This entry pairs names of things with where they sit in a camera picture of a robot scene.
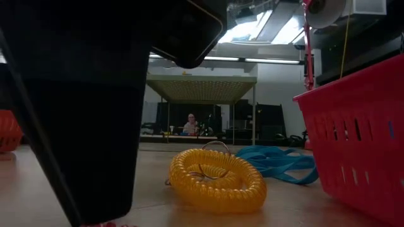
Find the ceiling light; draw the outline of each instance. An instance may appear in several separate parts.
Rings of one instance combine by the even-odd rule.
[[[265,13],[258,14],[256,16],[256,21],[236,25],[232,29],[227,30],[226,34],[218,41],[218,43],[222,44],[225,42],[231,42],[234,38],[247,37],[246,41],[251,40],[251,36],[255,36],[256,38],[264,28],[271,14],[272,10],[269,10]]]
[[[299,21],[296,16],[293,16],[283,28],[279,31],[278,35],[272,40],[272,44],[289,44],[294,38],[303,31],[300,27]]]
[[[258,19],[259,22],[258,22],[257,26],[255,27],[255,29],[251,32],[250,38],[248,40],[253,40],[258,37],[258,35],[263,30],[266,22],[268,22],[268,20],[270,19],[272,12],[273,12],[272,10],[268,10],[265,13],[260,13],[257,15],[257,19],[258,19],[258,17],[260,17],[261,19]]]
[[[156,55],[156,54],[150,54],[149,58],[163,58],[163,57],[160,55]]]
[[[208,61],[238,61],[238,57],[212,57],[212,56],[206,56],[205,60]]]
[[[0,63],[7,63],[3,55],[0,55]]]
[[[292,43],[293,44],[296,44],[298,41],[300,41],[300,39],[302,39],[304,37],[304,30],[303,30],[303,28],[302,28],[302,31],[300,32],[300,34],[295,38],[295,39],[293,39],[293,41],[292,41]]]
[[[237,22],[237,24],[239,25],[246,22],[253,22],[256,20],[257,18],[250,8],[244,8],[240,10],[237,16],[235,17],[235,22]]]
[[[299,61],[278,60],[278,59],[246,59],[246,62],[274,63],[274,64],[299,64]]]

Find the table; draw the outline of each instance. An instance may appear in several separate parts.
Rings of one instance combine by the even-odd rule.
[[[28,146],[15,162],[0,162],[0,226],[68,227],[41,167]],[[140,151],[131,211],[117,224],[139,227],[388,227],[330,198],[317,181],[297,186],[266,179],[268,195],[260,212],[218,216],[180,205],[164,185],[176,152]]]
[[[167,128],[170,126],[170,103],[224,104],[234,106],[252,88],[252,145],[255,145],[257,77],[253,76],[185,76],[148,74],[146,84],[168,103]]]
[[[181,138],[181,139],[217,139],[216,136],[178,136],[178,135],[167,135],[170,136],[171,138]],[[147,135],[147,134],[142,134],[140,137],[154,137],[154,138],[163,138],[163,135]]]

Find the person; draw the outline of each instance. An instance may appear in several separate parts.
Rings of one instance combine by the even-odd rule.
[[[195,116],[193,114],[188,115],[188,122],[184,125],[182,132],[188,133],[189,135],[195,135],[198,132],[198,122],[195,121]]]

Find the blue strap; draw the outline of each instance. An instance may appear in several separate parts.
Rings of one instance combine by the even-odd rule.
[[[298,152],[298,156],[288,154]],[[237,157],[243,158],[255,166],[263,177],[273,177],[288,183],[305,185],[318,179],[318,172],[313,156],[304,155],[299,150],[287,149],[283,151],[278,147],[248,146],[241,149]],[[296,179],[285,172],[289,170],[306,170],[311,172],[301,179]]]

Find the metal ring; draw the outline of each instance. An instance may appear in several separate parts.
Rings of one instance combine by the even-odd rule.
[[[210,142],[208,142],[207,144],[205,144],[205,145],[202,147],[202,149],[204,149],[205,147],[207,147],[208,145],[211,145],[211,144],[220,144],[220,145],[222,145],[224,148],[226,148],[226,151],[227,151],[227,153],[228,153],[229,155],[232,154],[232,153],[230,152],[229,148],[226,146],[226,144],[223,143],[223,142],[220,142],[220,141],[210,141]],[[189,172],[188,174],[194,175],[194,176],[197,176],[197,177],[200,177],[201,179],[200,179],[199,181],[203,181],[203,180],[205,179],[205,177],[206,177],[206,178],[209,178],[210,180],[216,180],[216,179],[219,179],[219,178],[223,178],[223,177],[226,176],[226,175],[228,174],[228,172],[229,172],[229,170],[226,170],[226,172],[224,172],[224,173],[223,173],[222,175],[220,175],[219,177],[211,177],[211,176],[208,176],[207,174],[205,174],[205,173],[203,172],[201,164],[198,164],[198,166],[199,166],[199,170],[201,171],[200,173],[199,173],[199,172]],[[166,179],[166,181],[164,182],[164,184],[167,185],[167,186],[171,186],[170,179]]]
[[[232,153],[230,152],[229,148],[226,146],[226,144],[223,143],[223,142],[220,142],[220,141],[210,141],[210,142],[208,142],[207,144],[205,144],[205,145],[202,147],[202,149],[205,149],[205,147],[207,147],[208,145],[211,145],[211,144],[220,144],[220,145],[222,145],[224,148],[226,148],[226,151],[228,152],[229,155],[232,154]],[[198,164],[198,166],[199,166],[199,170],[201,171],[201,174],[202,174],[204,177],[209,178],[209,179],[211,179],[211,180],[216,180],[216,179],[222,178],[222,177],[226,176],[226,175],[228,174],[228,172],[229,172],[229,170],[226,170],[226,172],[224,172],[224,173],[223,173],[222,175],[220,175],[219,177],[211,177],[211,176],[208,176],[206,173],[203,172],[201,164]]]

